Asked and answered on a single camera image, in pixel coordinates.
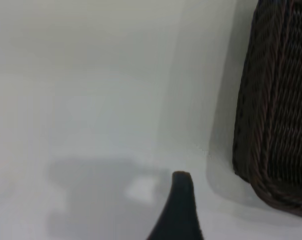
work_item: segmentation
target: wicker basket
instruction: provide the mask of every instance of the wicker basket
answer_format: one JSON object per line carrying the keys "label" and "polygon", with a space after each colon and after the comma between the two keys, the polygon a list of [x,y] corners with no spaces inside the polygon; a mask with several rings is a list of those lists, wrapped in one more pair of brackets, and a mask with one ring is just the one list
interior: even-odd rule
{"label": "wicker basket", "polygon": [[302,0],[259,0],[237,100],[233,168],[302,216]]}

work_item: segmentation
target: white table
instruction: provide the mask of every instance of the white table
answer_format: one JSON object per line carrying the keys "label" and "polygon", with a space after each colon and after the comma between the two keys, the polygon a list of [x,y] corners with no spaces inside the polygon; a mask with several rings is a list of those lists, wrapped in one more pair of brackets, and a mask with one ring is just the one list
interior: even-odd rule
{"label": "white table", "polygon": [[0,240],[141,240],[191,173],[207,240],[302,240],[231,166],[256,0],[0,0]]}

